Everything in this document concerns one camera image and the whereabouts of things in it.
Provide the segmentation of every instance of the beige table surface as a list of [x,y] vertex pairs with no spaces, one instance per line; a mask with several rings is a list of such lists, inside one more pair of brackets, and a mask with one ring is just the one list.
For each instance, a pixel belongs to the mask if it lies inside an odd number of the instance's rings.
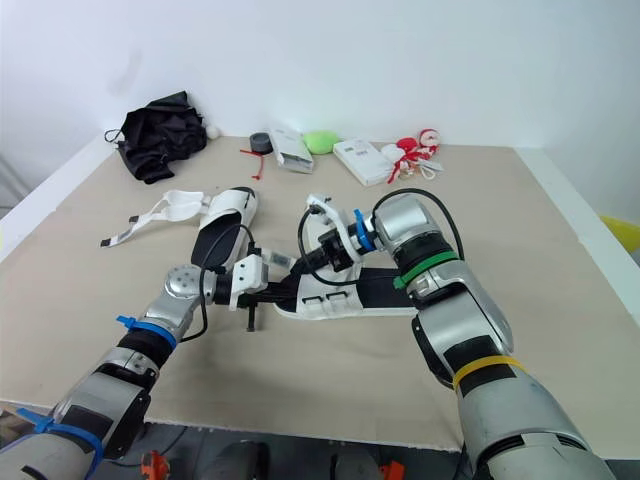
[[[123,335],[115,317],[139,315],[167,270],[188,262],[195,222],[153,225],[98,248],[166,190],[251,186],[259,244],[295,254],[309,192],[366,210],[394,188],[420,186],[452,212],[471,268],[513,328],[516,356],[597,453],[640,457],[640,331],[513,150],[445,146],[446,172],[435,181],[364,188],[332,155],[316,157],[312,175],[279,170],[268,158],[255,181],[257,160],[238,152],[247,145],[218,139],[151,186],[114,154],[0,264],[2,400],[52,406]],[[390,265],[382,255],[373,260]],[[304,323],[262,305],[253,334],[246,314],[222,306],[210,307],[210,321],[206,336],[181,345],[163,368],[150,418],[459,448],[455,397],[428,371],[409,318]]]

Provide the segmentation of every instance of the blue cable tie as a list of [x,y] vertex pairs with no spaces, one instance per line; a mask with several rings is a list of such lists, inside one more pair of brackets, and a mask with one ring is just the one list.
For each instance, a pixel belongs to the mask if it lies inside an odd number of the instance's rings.
[[88,479],[93,472],[96,470],[102,458],[104,457],[104,449],[102,448],[102,440],[100,440],[93,433],[84,430],[80,427],[74,427],[73,425],[65,425],[63,423],[54,423],[52,417],[46,417],[44,415],[40,415],[39,413],[32,412],[31,410],[27,410],[26,408],[18,408],[16,413],[21,417],[26,418],[30,422],[34,424],[33,431],[36,433],[48,433],[48,432],[59,432],[66,433],[68,435],[72,435],[77,437],[89,445],[93,447],[95,454],[93,455],[93,460],[91,460],[91,466],[89,467],[89,471],[87,472],[87,476],[85,480]]
[[176,341],[175,337],[171,335],[169,331],[165,330],[162,327],[159,327],[158,325],[149,322],[139,322],[135,317],[125,317],[124,315],[118,316],[116,320],[122,323],[129,330],[149,330],[150,332],[157,333],[167,342],[169,342],[169,345],[171,345],[171,350],[175,350],[175,348],[178,346],[178,342]]
[[366,248],[367,251],[373,252],[375,247],[371,245],[369,237],[367,237],[367,230],[364,228],[364,215],[362,215],[362,212],[358,208],[353,211],[353,214],[356,216],[356,232],[358,233],[360,245]]

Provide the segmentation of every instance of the white box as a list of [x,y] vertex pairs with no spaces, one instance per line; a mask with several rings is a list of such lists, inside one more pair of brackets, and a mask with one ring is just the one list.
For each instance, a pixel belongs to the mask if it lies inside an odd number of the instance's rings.
[[333,153],[364,186],[384,182],[393,170],[393,162],[359,138],[336,143]]
[[278,165],[288,170],[301,173],[313,171],[313,157],[300,135],[280,123],[269,127],[269,138]]

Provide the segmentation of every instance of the black cloth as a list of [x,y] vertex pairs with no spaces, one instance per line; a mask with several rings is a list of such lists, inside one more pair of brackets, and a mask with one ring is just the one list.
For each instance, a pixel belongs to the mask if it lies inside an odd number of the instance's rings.
[[186,92],[127,113],[120,130],[120,156],[133,176],[147,184],[173,177],[167,163],[185,160],[207,144],[202,117],[189,105]]

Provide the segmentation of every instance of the white table edge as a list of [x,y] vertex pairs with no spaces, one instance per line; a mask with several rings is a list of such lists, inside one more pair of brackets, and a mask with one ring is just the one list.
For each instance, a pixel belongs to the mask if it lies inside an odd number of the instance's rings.
[[[0,219],[0,262],[114,151],[99,135]],[[640,325],[640,268],[553,161],[538,148],[516,148],[578,241]]]

